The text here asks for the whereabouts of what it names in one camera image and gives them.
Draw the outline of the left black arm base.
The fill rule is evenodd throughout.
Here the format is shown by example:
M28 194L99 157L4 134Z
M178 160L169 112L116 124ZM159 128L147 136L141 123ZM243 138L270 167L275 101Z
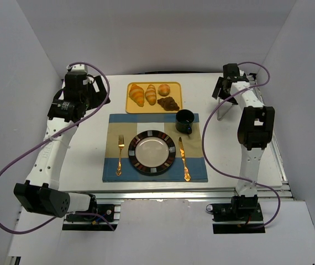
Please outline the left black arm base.
M97 215L67 214L63 231L114 231L120 218L120 205L98 204Z

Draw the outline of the brown chocolate croissant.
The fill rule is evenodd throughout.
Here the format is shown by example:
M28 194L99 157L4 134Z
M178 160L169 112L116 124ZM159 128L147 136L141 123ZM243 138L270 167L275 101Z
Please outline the brown chocolate croissant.
M175 102L173 97L165 97L157 100L157 103L163 107L165 111L178 111L180 107Z

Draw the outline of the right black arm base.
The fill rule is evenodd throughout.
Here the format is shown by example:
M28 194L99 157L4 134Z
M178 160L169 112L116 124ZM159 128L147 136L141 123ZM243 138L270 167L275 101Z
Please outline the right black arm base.
M230 203L208 204L206 212L213 216L213 233L216 235L265 233L257 195L233 196Z

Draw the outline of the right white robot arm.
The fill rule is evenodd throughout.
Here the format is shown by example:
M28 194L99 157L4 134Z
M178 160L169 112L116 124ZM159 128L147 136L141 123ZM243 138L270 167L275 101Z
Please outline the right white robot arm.
M215 86L212 97L240 107L242 114L237 130L241 147L241 165L233 203L253 208L258 203L255 183L258 181L262 155L272 140L275 110L265 106L255 95L245 73L236 63L223 66L223 77Z

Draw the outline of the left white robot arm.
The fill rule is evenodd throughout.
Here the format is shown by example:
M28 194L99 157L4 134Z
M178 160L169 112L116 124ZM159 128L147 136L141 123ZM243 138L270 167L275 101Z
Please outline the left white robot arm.
M57 218L77 211L97 211L94 195L61 192L59 179L78 121L83 120L88 110L97 108L106 94L102 80L91 77L87 66L69 68L64 87L55 94L48 112L46 144L40 148L25 183L14 187L14 195L26 211Z

